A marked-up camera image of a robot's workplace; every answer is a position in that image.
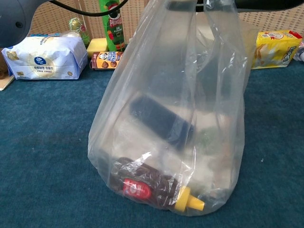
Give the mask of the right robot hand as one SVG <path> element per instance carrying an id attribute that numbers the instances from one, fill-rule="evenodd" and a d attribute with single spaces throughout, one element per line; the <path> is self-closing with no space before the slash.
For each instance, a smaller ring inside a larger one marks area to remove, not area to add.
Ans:
<path id="1" fill-rule="evenodd" d="M 214 9 L 215 6 L 222 4 L 227 6 L 229 0 L 196 0 L 196 12 L 203 12 L 205 8 Z M 238 12 L 263 12 L 281 11 L 300 6 L 303 0 L 233 0 Z M 191 11 L 192 0 L 170 0 L 167 10 L 171 11 Z"/>

